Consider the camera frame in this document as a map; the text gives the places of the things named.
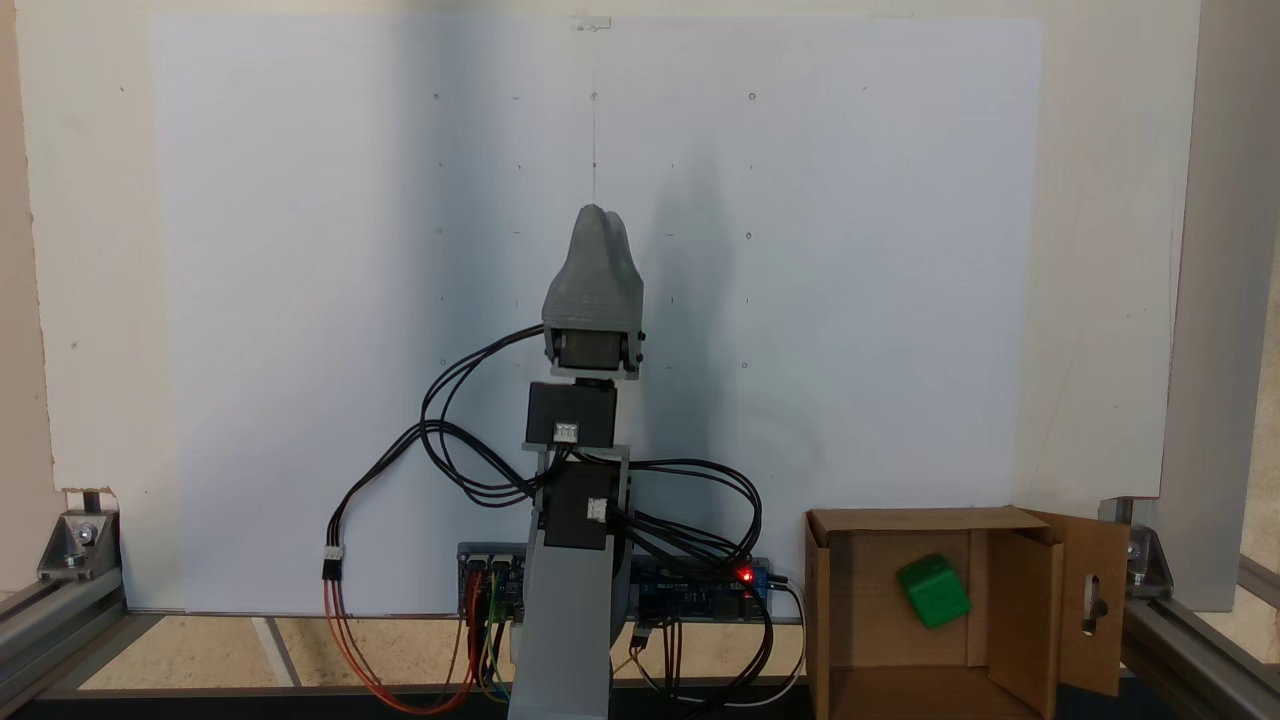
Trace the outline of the grey pivoting gripper finger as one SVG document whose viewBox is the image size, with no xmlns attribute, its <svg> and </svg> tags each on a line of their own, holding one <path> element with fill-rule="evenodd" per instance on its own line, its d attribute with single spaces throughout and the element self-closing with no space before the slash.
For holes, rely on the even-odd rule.
<svg viewBox="0 0 1280 720">
<path fill-rule="evenodd" d="M 625 222 L 616 211 L 607 211 L 611 273 L 620 293 L 628 301 L 643 301 L 643 278 L 631 252 Z"/>
</svg>

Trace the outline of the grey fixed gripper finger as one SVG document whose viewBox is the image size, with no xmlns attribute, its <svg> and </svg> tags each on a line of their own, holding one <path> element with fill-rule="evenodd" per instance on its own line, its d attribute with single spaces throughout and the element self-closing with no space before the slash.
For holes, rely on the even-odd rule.
<svg viewBox="0 0 1280 720">
<path fill-rule="evenodd" d="M 602 292 L 609 237 L 605 211 L 598 205 L 581 208 L 564 261 L 548 290 L 549 301 L 588 301 Z"/>
</svg>

